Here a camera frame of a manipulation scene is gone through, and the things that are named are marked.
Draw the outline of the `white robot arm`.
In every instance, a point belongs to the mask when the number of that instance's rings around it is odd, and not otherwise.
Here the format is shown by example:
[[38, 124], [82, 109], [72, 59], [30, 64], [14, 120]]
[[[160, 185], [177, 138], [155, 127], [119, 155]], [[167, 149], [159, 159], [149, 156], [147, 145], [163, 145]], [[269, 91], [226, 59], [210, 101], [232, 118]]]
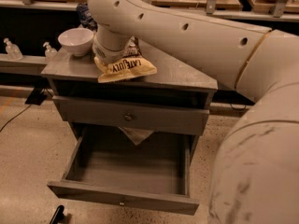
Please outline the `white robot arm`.
[[253, 101], [215, 159], [209, 224], [299, 224], [299, 37], [149, 0], [88, 7], [103, 62], [135, 36]]

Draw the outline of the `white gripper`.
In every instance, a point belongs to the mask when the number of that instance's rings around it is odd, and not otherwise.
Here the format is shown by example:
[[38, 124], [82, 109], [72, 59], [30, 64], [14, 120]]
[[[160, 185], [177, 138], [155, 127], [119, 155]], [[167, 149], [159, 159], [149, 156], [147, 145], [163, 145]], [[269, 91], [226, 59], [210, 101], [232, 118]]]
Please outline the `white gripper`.
[[99, 26], [93, 39], [93, 53], [102, 63], [114, 63], [122, 58], [129, 39], [129, 35]]

